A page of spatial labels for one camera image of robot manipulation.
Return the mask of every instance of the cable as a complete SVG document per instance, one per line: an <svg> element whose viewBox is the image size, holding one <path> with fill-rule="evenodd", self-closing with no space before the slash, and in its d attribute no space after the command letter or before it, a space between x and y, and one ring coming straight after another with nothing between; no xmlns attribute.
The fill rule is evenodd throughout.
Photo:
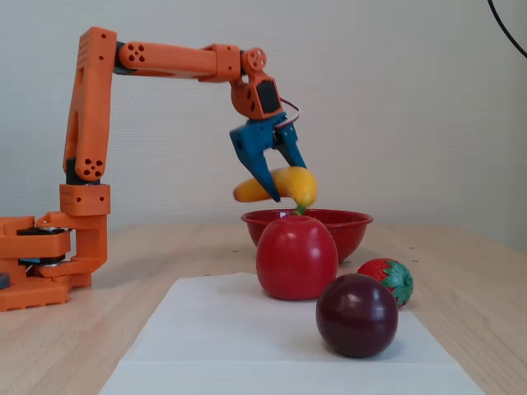
<svg viewBox="0 0 527 395"><path fill-rule="evenodd" d="M278 125L274 125L275 129L285 128L287 125L292 124L293 122L295 122L300 117L300 107L298 107L297 105L295 105L291 101L289 101L287 99L284 99L283 97L280 98L280 101L282 103L285 103L286 105L290 105L293 109L295 109L296 110L296 115L293 118L291 118L291 119L287 119L287 120L285 120L283 122L280 122Z"/></svg>
<svg viewBox="0 0 527 395"><path fill-rule="evenodd" d="M492 11L492 14L494 15L494 17L496 18L496 22L497 24L501 27L501 29L503 30L503 33L505 33L505 35L507 36L507 38L511 41L511 43L516 47L516 49L518 49L520 51L520 53L522 55L524 55L526 58L527 58L527 52L525 52L525 50L523 48L521 48L521 46L516 42L516 40L514 39L514 37L512 37L511 33L509 33L509 31L507 30L507 28L505 27L505 25L503 25L503 22L501 21L501 18L499 15L497 15L497 11L496 11L496 8L494 7L494 3L492 2L492 0L488 0L488 5L489 7L491 8L491 11Z"/></svg>

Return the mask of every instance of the yellow banana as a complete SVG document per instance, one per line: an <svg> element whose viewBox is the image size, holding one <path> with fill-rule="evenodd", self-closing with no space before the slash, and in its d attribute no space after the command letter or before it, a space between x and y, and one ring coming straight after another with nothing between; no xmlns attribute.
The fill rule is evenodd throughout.
<svg viewBox="0 0 527 395"><path fill-rule="evenodd" d="M315 202L316 178L308 169L286 167L273 170L271 176L280 197L293 199L302 211ZM238 202L260 202L271 198L256 179L248 179L238 185L233 194Z"/></svg>

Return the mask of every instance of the orange robotic arm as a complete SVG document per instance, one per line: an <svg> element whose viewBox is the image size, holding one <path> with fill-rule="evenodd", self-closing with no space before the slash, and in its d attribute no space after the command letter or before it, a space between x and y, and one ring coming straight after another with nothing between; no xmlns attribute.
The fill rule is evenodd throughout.
<svg viewBox="0 0 527 395"><path fill-rule="evenodd" d="M111 30L89 29L80 38L64 171L68 172L68 160L75 158L75 173L80 179L95 183L104 174L113 73L230 82L235 109L248 119L262 120L283 111L276 83L263 70L266 62L265 53L258 48L242 53L237 46L224 44L205 49L138 41L124 44ZM244 73L248 83L242 81ZM259 93L262 82L270 86L270 95Z"/></svg>
<svg viewBox="0 0 527 395"><path fill-rule="evenodd" d="M242 52L226 44L189 49L121 43L115 32L99 27L82 35L68 115L60 211L37 221L31 216L0 218L0 274L11 276L11 285L0 288L0 311L64 303L70 289L91 284L91 274L107 259L110 186L100 179L106 167L114 74L229 82L232 104L249 120L231 131L236 153L272 196L275 192L276 200L262 150L278 149L290 165L305 165L296 148L294 127L284 121L276 83L264 72L266 62L258 48ZM71 230L76 231L77 253L64 261Z"/></svg>

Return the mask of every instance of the white wall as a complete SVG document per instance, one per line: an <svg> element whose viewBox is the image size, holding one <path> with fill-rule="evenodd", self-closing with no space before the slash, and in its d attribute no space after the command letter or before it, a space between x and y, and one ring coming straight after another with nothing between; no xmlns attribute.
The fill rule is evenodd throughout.
<svg viewBox="0 0 527 395"><path fill-rule="evenodd" d="M496 1L527 46L526 2ZM527 59L484 0L2 2L4 216L58 209L78 37L90 26L122 41L261 46L302 108L317 207L456 224L527 249ZM112 228L292 207L232 199L248 173L228 137L244 120L227 84L116 76L112 103Z"/></svg>

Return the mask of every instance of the strawberry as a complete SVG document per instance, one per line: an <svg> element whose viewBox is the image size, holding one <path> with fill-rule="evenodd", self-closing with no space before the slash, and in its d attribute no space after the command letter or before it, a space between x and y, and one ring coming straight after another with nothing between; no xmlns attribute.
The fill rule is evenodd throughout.
<svg viewBox="0 0 527 395"><path fill-rule="evenodd" d="M402 263L387 258L372 259L359 267L357 273L366 274L384 284L394 296L398 307L410 300L413 278Z"/></svg>

